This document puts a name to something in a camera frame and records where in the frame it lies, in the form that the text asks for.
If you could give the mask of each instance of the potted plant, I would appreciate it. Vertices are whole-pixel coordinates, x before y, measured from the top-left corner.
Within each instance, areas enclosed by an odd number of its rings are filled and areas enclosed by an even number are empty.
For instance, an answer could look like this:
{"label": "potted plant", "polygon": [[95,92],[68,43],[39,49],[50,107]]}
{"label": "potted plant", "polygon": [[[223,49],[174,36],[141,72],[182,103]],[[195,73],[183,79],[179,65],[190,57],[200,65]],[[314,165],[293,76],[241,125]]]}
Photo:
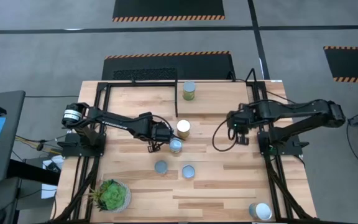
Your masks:
{"label": "potted plant", "polygon": [[105,180],[99,189],[90,193],[99,211],[122,212],[131,202],[131,191],[128,186],[118,180]]}

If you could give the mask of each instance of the green succulent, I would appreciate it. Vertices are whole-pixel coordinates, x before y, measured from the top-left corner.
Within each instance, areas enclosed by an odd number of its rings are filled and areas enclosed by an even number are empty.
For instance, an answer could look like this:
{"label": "green succulent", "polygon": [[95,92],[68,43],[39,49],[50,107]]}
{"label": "green succulent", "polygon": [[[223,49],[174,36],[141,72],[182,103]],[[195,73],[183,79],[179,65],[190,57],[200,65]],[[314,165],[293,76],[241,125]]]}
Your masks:
{"label": "green succulent", "polygon": [[126,189],[113,180],[106,180],[90,195],[100,210],[114,210],[124,204]]}

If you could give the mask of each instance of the wooden table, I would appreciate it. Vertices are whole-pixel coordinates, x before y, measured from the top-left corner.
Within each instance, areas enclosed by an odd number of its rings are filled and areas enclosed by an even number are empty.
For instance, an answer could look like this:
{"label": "wooden table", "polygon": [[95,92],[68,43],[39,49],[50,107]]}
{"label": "wooden table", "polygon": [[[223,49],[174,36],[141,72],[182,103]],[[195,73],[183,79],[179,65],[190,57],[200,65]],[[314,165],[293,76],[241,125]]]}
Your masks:
{"label": "wooden table", "polygon": [[[214,82],[231,84],[227,80]],[[93,105],[97,83],[83,82],[78,102]],[[282,82],[267,80],[265,83],[268,91],[285,96]],[[91,222],[247,222],[252,221],[248,212],[251,203],[266,202],[273,209],[265,162],[259,154],[257,130],[250,131],[248,146],[236,145],[228,152],[218,152],[211,145],[211,137],[226,115],[179,113],[176,118],[173,91],[173,87],[112,89],[108,111],[133,117],[151,111],[166,118],[173,127],[180,119],[187,119],[191,123],[191,134],[183,143],[180,154],[171,153],[168,146],[150,154],[145,142],[133,139],[126,131],[108,128],[106,151],[100,160],[96,186],[106,179],[120,180],[131,189],[132,201],[129,208],[121,213],[99,212],[93,207]],[[225,99],[234,101],[234,105],[253,101],[252,92],[249,90],[247,94],[248,97],[242,95],[239,99],[232,95],[231,90],[230,96]],[[286,103],[271,94],[268,97]],[[214,99],[211,103],[219,107]],[[291,119],[281,119],[275,125],[287,126],[291,122]],[[216,142],[220,148],[231,144],[227,139],[226,125],[218,131]],[[168,164],[165,175],[154,171],[154,164],[159,160]],[[315,217],[303,164],[293,156],[282,156],[282,161],[289,191],[305,211]],[[57,215],[70,202],[76,163],[77,157],[70,157],[64,162],[56,194]],[[190,180],[184,179],[181,174],[182,167],[187,164],[196,171],[195,177]],[[285,217],[282,196],[277,191],[281,213]],[[85,215],[86,198],[84,196],[81,203],[80,218]]]}

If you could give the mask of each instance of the black floor mat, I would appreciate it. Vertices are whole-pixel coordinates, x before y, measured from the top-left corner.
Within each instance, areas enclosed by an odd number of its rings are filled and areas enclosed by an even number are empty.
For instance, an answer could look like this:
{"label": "black floor mat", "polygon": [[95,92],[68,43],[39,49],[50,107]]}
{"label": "black floor mat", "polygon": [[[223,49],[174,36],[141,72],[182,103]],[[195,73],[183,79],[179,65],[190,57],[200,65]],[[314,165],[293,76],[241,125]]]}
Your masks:
{"label": "black floor mat", "polygon": [[112,55],[104,60],[102,80],[224,80],[229,72],[228,51]]}
{"label": "black floor mat", "polygon": [[325,46],[324,52],[334,81],[358,83],[358,47]]}
{"label": "black floor mat", "polygon": [[113,22],[222,20],[222,0],[116,0]]}

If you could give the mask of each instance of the metal can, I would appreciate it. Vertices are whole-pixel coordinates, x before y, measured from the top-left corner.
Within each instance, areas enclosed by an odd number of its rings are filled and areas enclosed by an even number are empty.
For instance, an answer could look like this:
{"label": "metal can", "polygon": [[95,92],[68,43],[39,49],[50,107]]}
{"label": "metal can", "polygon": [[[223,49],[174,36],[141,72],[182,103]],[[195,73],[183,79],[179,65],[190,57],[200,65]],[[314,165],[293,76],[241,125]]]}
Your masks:
{"label": "metal can", "polygon": [[249,214],[254,219],[267,221],[272,217],[272,210],[266,203],[252,203],[249,205]]}
{"label": "metal can", "polygon": [[168,166],[167,163],[165,161],[158,161],[155,163],[154,165],[154,170],[158,173],[158,174],[166,174],[167,170],[168,170]]}
{"label": "metal can", "polygon": [[185,165],[183,169],[181,170],[181,174],[184,178],[190,179],[193,178],[196,174],[196,171],[194,170],[194,167],[191,165]]}
{"label": "metal can", "polygon": [[185,81],[183,84],[183,99],[192,100],[195,97],[196,83],[193,81]]}
{"label": "metal can", "polygon": [[169,142],[169,148],[173,153],[179,153],[181,151],[181,140],[178,138],[173,138]]}
{"label": "metal can", "polygon": [[190,122],[187,120],[180,120],[177,124],[178,136],[185,139],[190,134]]}

